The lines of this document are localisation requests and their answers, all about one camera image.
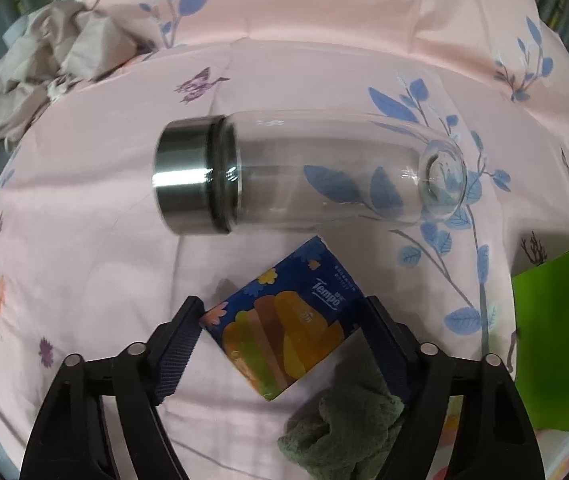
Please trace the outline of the green cloth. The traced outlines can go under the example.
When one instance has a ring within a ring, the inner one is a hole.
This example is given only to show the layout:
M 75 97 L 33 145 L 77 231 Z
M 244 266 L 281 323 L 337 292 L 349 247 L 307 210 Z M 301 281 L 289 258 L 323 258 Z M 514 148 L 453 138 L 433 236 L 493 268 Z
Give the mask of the green cloth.
M 360 332 L 286 390 L 299 396 L 278 448 L 314 479 L 374 479 L 403 423 L 403 401 L 390 393 Z

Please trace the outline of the blue Tempo tissue pack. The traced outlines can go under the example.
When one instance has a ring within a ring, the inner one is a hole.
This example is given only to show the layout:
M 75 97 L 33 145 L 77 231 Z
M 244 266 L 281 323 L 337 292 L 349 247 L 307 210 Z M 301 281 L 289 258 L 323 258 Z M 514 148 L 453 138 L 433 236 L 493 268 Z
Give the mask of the blue Tempo tissue pack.
M 365 300 L 320 237 L 208 310 L 201 325 L 265 400 L 274 400 L 352 334 Z

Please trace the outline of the pink jelly jar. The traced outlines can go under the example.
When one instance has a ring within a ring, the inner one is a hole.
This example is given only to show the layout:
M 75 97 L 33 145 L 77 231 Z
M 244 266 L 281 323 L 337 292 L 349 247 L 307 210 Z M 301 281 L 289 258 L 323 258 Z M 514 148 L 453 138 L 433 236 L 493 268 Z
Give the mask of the pink jelly jar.
M 455 437 L 459 428 L 459 420 L 462 410 L 463 396 L 452 396 L 449 399 L 447 414 L 444 421 L 441 437 L 433 458 L 431 469 L 427 478 L 441 480 L 446 476 L 449 460 L 452 454 Z

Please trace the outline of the green white box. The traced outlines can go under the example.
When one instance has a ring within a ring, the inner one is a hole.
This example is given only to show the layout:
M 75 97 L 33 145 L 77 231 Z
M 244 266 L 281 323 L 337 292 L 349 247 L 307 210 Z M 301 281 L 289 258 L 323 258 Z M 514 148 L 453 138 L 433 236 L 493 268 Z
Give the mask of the green white box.
M 512 279 L 515 385 L 536 429 L 569 431 L 569 251 Z

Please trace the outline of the glass bottle steel lid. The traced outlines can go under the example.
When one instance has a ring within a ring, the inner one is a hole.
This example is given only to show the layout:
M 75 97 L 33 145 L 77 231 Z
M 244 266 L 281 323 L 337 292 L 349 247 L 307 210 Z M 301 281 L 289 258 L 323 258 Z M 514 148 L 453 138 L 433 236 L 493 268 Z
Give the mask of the glass bottle steel lid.
M 448 220 L 469 187 L 460 148 L 444 134 L 322 110 L 171 122 L 158 140 L 152 186 L 179 235 L 359 221 L 401 229 L 422 217 Z

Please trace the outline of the crumpled beige cloth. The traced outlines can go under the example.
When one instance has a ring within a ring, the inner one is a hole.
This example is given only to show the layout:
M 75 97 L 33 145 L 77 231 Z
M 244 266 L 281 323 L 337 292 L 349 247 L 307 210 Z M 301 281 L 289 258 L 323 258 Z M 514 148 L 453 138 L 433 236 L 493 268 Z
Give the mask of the crumpled beige cloth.
M 150 49 L 113 18 L 78 1 L 56 1 L 31 13 L 0 58 L 0 144 L 18 144 L 69 88 L 109 75 Z

